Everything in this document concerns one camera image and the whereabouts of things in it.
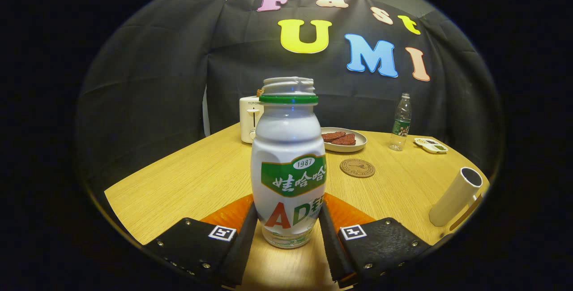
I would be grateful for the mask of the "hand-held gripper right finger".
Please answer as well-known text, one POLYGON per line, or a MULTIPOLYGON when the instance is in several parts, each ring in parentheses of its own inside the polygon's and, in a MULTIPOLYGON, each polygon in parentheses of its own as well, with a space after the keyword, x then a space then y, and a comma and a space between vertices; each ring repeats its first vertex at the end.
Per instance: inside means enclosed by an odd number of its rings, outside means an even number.
POLYGON ((319 221, 331 277, 340 288, 391 275, 431 249, 396 219, 374 219, 329 193, 319 221))

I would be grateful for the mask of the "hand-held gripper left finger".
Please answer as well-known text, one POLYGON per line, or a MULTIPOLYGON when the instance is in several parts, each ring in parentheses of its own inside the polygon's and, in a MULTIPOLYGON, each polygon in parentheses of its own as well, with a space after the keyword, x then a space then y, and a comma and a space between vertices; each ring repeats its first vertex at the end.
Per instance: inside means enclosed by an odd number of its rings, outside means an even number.
POLYGON ((201 220, 180 219, 144 248, 200 282, 234 288, 242 283, 257 221, 249 194, 201 220))

